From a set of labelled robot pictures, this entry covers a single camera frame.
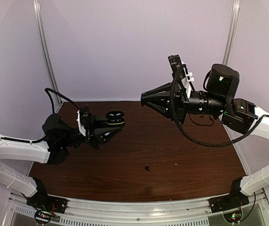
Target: metal corner post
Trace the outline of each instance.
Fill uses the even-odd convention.
[[[38,26],[40,43],[41,43],[41,47],[42,47],[42,54],[43,54],[44,62],[45,62],[46,69],[47,69],[47,72],[49,75],[50,84],[51,84],[51,87],[55,91],[58,91],[58,86],[57,86],[56,79],[54,76],[53,68],[51,66],[49,51],[48,51],[48,47],[46,44],[46,38],[45,38],[45,32],[44,32],[44,28],[43,28],[41,8],[40,8],[40,0],[33,0],[33,4],[34,4],[34,12],[35,12],[35,17],[36,17],[36,22],[37,22],[37,26]],[[56,99],[56,103],[58,105],[60,105],[62,103],[60,97],[58,97],[57,95],[55,96],[55,99]]]
[[[223,61],[222,61],[222,64],[224,65],[228,65],[229,63],[230,52],[233,47],[238,20],[239,20],[239,11],[240,11],[240,0],[234,0],[232,16],[231,16],[230,25],[229,25],[228,40],[227,40],[227,44],[225,48]]]

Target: wood grain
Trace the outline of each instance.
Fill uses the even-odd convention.
[[[184,200],[225,194],[244,176],[233,146],[208,148],[185,139],[174,122],[139,102],[90,102],[92,114],[120,109],[126,126],[100,150],[87,145],[69,149],[61,165],[35,163],[31,176],[41,179],[49,194],[113,202]],[[60,115],[76,127],[76,109],[64,103]],[[207,117],[192,116],[199,123]],[[202,141],[229,140],[222,124],[198,127],[186,118],[185,130]]]

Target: white wall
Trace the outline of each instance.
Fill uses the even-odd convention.
[[[51,107],[32,0],[0,0],[0,133],[37,139]],[[29,163],[7,161],[25,173]],[[10,191],[0,185],[0,218]]]
[[[229,66],[240,72],[236,97],[269,112],[269,0],[240,2],[240,18]],[[248,137],[239,146],[251,172],[269,164],[269,141]],[[266,189],[269,199],[269,187]]]
[[[171,81],[180,54],[201,84],[226,46],[232,0],[48,0],[41,11],[60,92],[139,100]]]

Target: robotic arm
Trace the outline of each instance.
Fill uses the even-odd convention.
[[[52,214],[64,213],[67,200],[49,196],[39,179],[26,177],[1,160],[61,164],[69,155],[67,147],[78,148],[85,143],[93,149],[99,149],[99,145],[106,144],[125,125],[124,113],[118,110],[99,117],[92,115],[88,107],[82,107],[77,114],[77,128],[70,127],[58,114],[51,114],[42,126],[45,137],[40,140],[25,140],[0,134],[0,183],[21,192],[28,205],[37,210],[51,211]],[[38,213],[44,218],[52,218],[46,212]]]
[[[234,98],[239,85],[237,71],[225,65],[214,64],[205,77],[205,91],[195,91],[192,84],[193,75],[187,71],[187,66],[180,57],[169,56],[168,59],[173,71],[173,82],[142,93],[143,106],[146,105],[166,118],[171,118],[187,139],[200,145],[208,147],[231,145],[250,134],[269,140],[269,113],[249,101]],[[181,126],[187,113],[212,115],[214,119],[222,115],[223,124],[243,135],[223,144],[209,144],[196,140]],[[269,165],[256,173],[235,180],[228,195],[210,199],[212,212],[246,205],[249,203],[249,195],[267,185],[269,185]]]

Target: small debris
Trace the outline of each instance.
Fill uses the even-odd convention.
[[[145,166],[145,170],[147,170],[147,171],[150,171],[150,172],[151,172],[151,169],[149,169],[149,166]]]

